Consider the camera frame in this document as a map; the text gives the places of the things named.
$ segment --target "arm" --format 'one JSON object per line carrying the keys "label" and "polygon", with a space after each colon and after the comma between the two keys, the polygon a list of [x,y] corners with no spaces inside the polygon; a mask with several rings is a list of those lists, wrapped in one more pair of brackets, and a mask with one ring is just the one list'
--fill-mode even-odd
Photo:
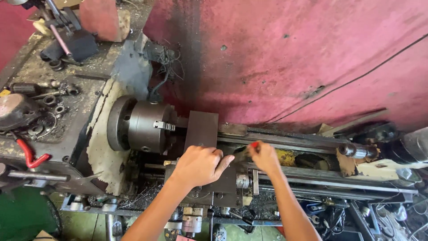
{"label": "arm", "polygon": [[248,146],[248,151],[257,167],[266,172],[272,181],[285,238],[290,241],[321,240],[291,191],[287,178],[279,165],[275,149],[263,142],[259,142],[259,146],[258,153],[251,146]]}
{"label": "arm", "polygon": [[235,158],[222,157],[223,152],[216,148],[190,146],[149,207],[123,235],[122,241],[157,240],[171,214],[190,190],[217,181]]}

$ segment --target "floor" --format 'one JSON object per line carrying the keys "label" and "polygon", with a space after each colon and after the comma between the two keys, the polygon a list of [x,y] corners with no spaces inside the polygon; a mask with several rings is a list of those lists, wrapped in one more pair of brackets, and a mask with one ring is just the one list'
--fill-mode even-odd
{"label": "floor", "polygon": [[[58,210],[61,208],[62,198],[57,194],[51,195],[52,201]],[[67,241],[105,241],[105,215],[86,214],[80,212],[59,211],[63,226],[63,237]],[[227,240],[247,241],[284,241],[284,237],[274,227],[257,227],[251,235],[245,234],[235,225],[226,225]],[[203,223],[202,232],[195,239],[208,240],[208,224]],[[161,235],[158,241],[164,241]]]}

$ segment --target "person's left hand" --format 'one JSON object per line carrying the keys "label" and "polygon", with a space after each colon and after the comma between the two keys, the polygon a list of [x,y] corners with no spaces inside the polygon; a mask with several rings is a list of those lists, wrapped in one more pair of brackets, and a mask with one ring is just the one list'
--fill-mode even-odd
{"label": "person's left hand", "polygon": [[190,189],[207,185],[217,181],[234,158],[233,155],[223,157],[223,152],[214,147],[189,146],[170,179]]}

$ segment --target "pink wall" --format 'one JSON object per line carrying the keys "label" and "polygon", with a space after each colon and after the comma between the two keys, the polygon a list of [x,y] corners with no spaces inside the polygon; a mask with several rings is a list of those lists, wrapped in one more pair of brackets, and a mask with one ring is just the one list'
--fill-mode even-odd
{"label": "pink wall", "polygon": [[[157,0],[144,32],[180,45],[185,81],[163,91],[182,114],[219,112],[221,121],[263,125],[427,34],[427,12],[425,0]],[[382,119],[403,130],[428,126],[427,58],[428,38],[268,127],[336,126],[383,107],[391,111]]]}
{"label": "pink wall", "polygon": [[0,1],[0,70],[34,33],[32,22],[26,20],[33,11]]}

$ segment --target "lathe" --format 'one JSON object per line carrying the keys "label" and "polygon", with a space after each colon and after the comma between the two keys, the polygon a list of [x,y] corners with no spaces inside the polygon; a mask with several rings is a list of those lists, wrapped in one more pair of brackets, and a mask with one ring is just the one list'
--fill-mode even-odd
{"label": "lathe", "polygon": [[34,54],[50,44],[34,34],[0,74],[2,192],[26,185],[59,192],[62,210],[137,216],[187,147],[236,154],[218,181],[192,189],[166,226],[194,234],[208,209],[214,223],[248,225],[243,217],[252,217],[254,226],[280,226],[269,178],[242,153],[254,141],[278,150],[293,192],[316,208],[411,202],[417,190],[395,181],[395,171],[428,166],[428,128],[397,135],[381,125],[350,140],[219,123],[216,113],[178,117],[173,103],[148,89],[159,45],[142,32],[101,42],[84,65],[60,71]]}

